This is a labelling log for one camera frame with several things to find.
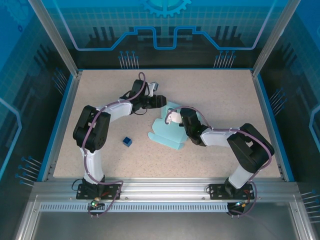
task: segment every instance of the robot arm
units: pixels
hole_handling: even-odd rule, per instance
[[[104,173],[102,171],[101,165],[101,148],[104,146],[107,135],[109,124],[123,116],[129,116],[135,113],[140,108],[142,109],[155,109],[161,108],[167,104],[165,96],[154,95],[154,92],[158,88],[156,82],[145,83],[144,90],[136,98],[128,101],[131,97],[136,95],[143,86],[142,80],[135,80],[131,91],[127,92],[122,96],[117,103],[114,103],[103,110],[95,122],[95,126],[86,141],[85,148],[87,151],[86,163],[90,175],[97,181],[104,181]],[[82,155],[84,152],[82,150],[82,144],[84,142],[85,136],[88,129],[96,116],[96,114],[103,108],[93,107],[87,105],[82,110],[80,118],[73,131],[73,139],[76,140],[76,144],[80,147]],[[83,182],[86,185],[97,185],[88,174],[84,173]]]
[[[168,116],[168,122],[180,123],[180,126],[184,127],[187,136],[194,144],[203,147],[212,145],[231,147],[239,161],[239,166],[224,183],[225,191],[230,198],[233,198],[269,159],[268,153],[259,143],[242,133],[215,131],[201,124],[196,111],[193,109],[181,108],[180,114],[172,112],[170,115]],[[271,155],[275,153],[271,144],[251,124],[246,123],[238,130],[257,138],[268,148]]]

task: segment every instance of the speckled tabletop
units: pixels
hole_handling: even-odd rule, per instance
[[[249,70],[144,70],[147,82],[158,82],[157,95],[179,105],[200,110],[216,128],[254,125],[269,139],[266,124]],[[139,70],[84,70],[80,79],[62,147],[53,176],[75,178],[84,175],[83,158],[73,139],[73,130],[86,105],[101,106],[116,101],[132,88]],[[201,147],[189,139],[181,150],[148,138],[152,124],[161,118],[160,109],[143,116],[119,118],[109,126],[101,150],[106,177],[205,178],[228,177],[238,166],[231,148]],[[132,139],[130,147],[122,140]],[[258,177],[279,177],[275,158]]]

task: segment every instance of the blue block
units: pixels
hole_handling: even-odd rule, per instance
[[[130,138],[128,138],[128,137],[125,137],[125,139],[122,142],[127,147],[130,147],[130,145],[132,144],[132,140]]]

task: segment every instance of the blue edge trim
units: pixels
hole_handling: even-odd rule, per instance
[[[289,182],[294,182],[295,178],[294,178],[294,175],[292,174],[292,170],[291,170],[291,167],[290,167],[290,164],[289,164],[289,160],[288,160],[288,157],[287,157],[287,154],[286,154],[286,151],[285,151],[284,143],[282,142],[282,139],[281,139],[281,136],[280,136],[280,132],[279,132],[279,129],[278,129],[278,126],[277,126],[277,123],[276,123],[276,119],[275,119],[275,116],[274,116],[274,114],[272,112],[271,105],[270,105],[270,102],[269,102],[269,99],[268,99],[268,95],[267,95],[267,92],[266,92],[266,89],[265,89],[265,85],[264,85],[264,83],[262,81],[260,73],[258,75],[258,81],[259,81],[259,85],[260,85],[261,90],[262,90],[263,99],[264,99],[265,104],[266,104],[266,109],[268,110],[268,113],[269,113],[269,116],[270,116],[270,119],[271,119],[271,124],[272,124],[273,130],[274,130],[274,133],[275,133],[275,137],[276,137],[277,142],[278,142],[278,146],[279,146],[280,153],[281,153],[281,156],[282,156],[282,159],[283,159],[283,164],[284,164],[284,167],[285,167],[285,171],[286,171],[286,174],[288,176],[287,180]]]
[[[212,68],[191,68],[191,69],[212,69]],[[63,98],[62,98],[62,102],[61,102],[61,105],[60,105],[60,108],[59,108],[58,115],[57,115],[57,117],[55,119],[55,123],[54,123],[54,126],[53,126],[52,134],[51,134],[51,137],[50,137],[50,140],[49,140],[49,143],[48,143],[48,147],[46,148],[46,151],[45,151],[45,155],[44,155],[44,158],[43,158],[42,166],[41,166],[38,178],[37,178],[38,182],[42,181],[42,178],[43,178],[43,176],[45,174],[46,167],[47,167],[47,164],[48,164],[48,161],[49,161],[49,155],[50,155],[53,143],[54,143],[54,139],[55,139],[56,134],[57,134],[57,130],[58,130],[58,126],[59,126],[59,123],[60,123],[60,120],[61,120],[62,112],[63,112],[63,110],[65,108],[65,104],[66,104],[67,96],[69,94],[69,90],[70,90],[70,86],[71,86],[72,80],[73,80],[73,76],[70,75],[68,84],[66,86],[66,90],[65,90]],[[279,129],[278,129],[278,126],[277,126],[277,123],[276,123],[276,119],[275,119],[275,117],[273,115],[273,112],[272,112],[272,109],[271,109],[271,106],[270,106],[270,102],[269,102],[269,99],[268,99],[268,96],[267,96],[267,92],[266,92],[266,89],[265,89],[265,86],[264,86],[264,83],[262,81],[262,78],[261,78],[260,74],[258,75],[258,81],[259,81],[259,84],[260,84],[260,87],[261,87],[261,90],[262,90],[263,99],[264,99],[264,101],[266,103],[267,111],[268,111],[270,119],[271,119],[271,124],[272,124],[273,130],[274,130],[274,133],[275,133],[275,137],[276,137],[278,145],[279,145],[279,149],[280,149],[280,153],[282,155],[285,171],[286,171],[287,176],[288,176],[288,181],[289,182],[294,182],[295,179],[294,179],[294,176],[292,174],[292,170],[291,170],[291,167],[290,167],[290,164],[289,164],[289,160],[288,160],[288,157],[287,157],[287,154],[286,154],[286,151],[285,151],[285,147],[284,147],[284,144],[283,144],[282,139],[280,137],[280,133],[279,133]]]
[[[59,108],[58,114],[57,114],[56,119],[55,119],[55,123],[54,123],[53,129],[52,129],[52,133],[51,133],[51,136],[50,136],[49,143],[48,143],[48,147],[46,148],[46,151],[45,151],[45,154],[44,154],[44,158],[43,158],[43,161],[42,161],[42,165],[41,165],[41,168],[40,168],[40,172],[39,172],[39,175],[38,175],[38,178],[37,178],[37,182],[41,182],[43,176],[45,175],[47,164],[48,164],[48,161],[49,161],[49,155],[50,155],[52,146],[54,144],[54,140],[55,140],[55,137],[56,137],[56,134],[57,134],[57,131],[58,131],[58,126],[60,124],[62,112],[64,111],[64,108],[65,108],[65,105],[66,105],[67,97],[68,97],[68,94],[69,94],[69,91],[70,91],[70,87],[71,87],[71,83],[73,81],[73,78],[74,78],[74,76],[72,76],[72,74],[71,74],[70,77],[69,77],[68,83],[66,85],[64,94],[63,94],[63,98],[62,98],[62,101],[61,101],[61,104],[60,104],[60,108]]]

